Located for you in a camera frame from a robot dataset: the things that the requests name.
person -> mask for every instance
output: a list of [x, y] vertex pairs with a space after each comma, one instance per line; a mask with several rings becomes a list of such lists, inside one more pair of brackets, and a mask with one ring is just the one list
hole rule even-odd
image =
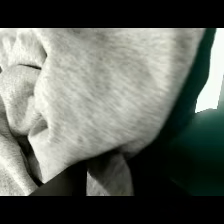
[[128, 161], [162, 131], [208, 30], [0, 30], [0, 195], [80, 161], [87, 195], [134, 195]]

heather gray sweatshirt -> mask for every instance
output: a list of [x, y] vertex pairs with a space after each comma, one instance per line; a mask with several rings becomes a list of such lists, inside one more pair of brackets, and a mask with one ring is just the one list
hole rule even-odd
[[204, 28], [0, 31], [0, 195], [88, 163], [88, 195], [132, 195], [126, 164], [162, 129]]

gray cloth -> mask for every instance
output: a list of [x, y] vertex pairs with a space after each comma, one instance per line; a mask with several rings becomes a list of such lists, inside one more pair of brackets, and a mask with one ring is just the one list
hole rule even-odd
[[88, 195], [133, 195], [126, 161], [160, 132], [204, 31], [1, 29], [0, 195], [86, 159]]

wrinkled fabric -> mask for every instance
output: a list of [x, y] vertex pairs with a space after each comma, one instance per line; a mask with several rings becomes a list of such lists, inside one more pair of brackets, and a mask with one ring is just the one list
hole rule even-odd
[[0, 195], [88, 159], [88, 195], [133, 195], [127, 159], [162, 129], [204, 28], [2, 28]]

white light patch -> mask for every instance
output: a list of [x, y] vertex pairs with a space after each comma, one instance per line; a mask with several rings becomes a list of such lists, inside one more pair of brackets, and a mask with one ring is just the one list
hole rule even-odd
[[211, 51], [209, 78], [201, 91], [195, 113], [217, 109], [224, 75], [224, 28], [218, 28]]

